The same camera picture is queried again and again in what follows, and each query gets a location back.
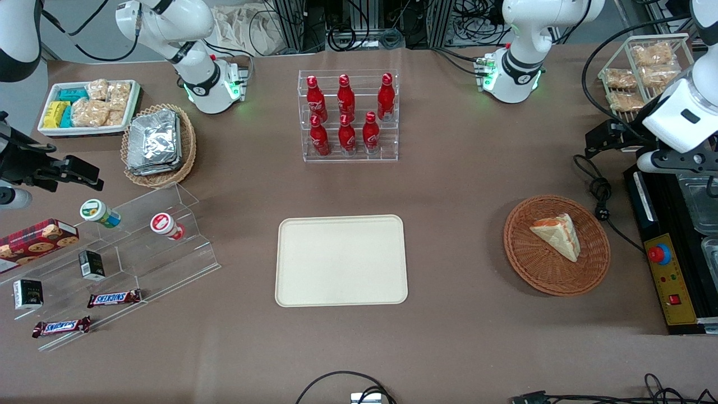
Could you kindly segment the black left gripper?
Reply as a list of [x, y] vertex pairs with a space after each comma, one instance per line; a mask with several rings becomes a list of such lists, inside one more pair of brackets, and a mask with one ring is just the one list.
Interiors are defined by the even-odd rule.
[[585, 134], [585, 158], [592, 159], [599, 153], [610, 149], [638, 148], [648, 151], [656, 149], [656, 136], [636, 118], [621, 123], [617, 118], [609, 118], [601, 125], [601, 130], [591, 130]]

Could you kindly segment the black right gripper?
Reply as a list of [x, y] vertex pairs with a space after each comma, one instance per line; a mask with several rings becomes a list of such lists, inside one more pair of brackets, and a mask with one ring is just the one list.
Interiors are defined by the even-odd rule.
[[38, 141], [15, 130], [2, 133], [2, 181], [15, 186], [26, 184], [41, 189], [56, 189], [57, 182], [74, 182], [95, 191], [103, 191], [104, 181], [99, 169], [77, 156], [66, 156], [62, 170], [49, 153], [52, 145], [40, 146]]

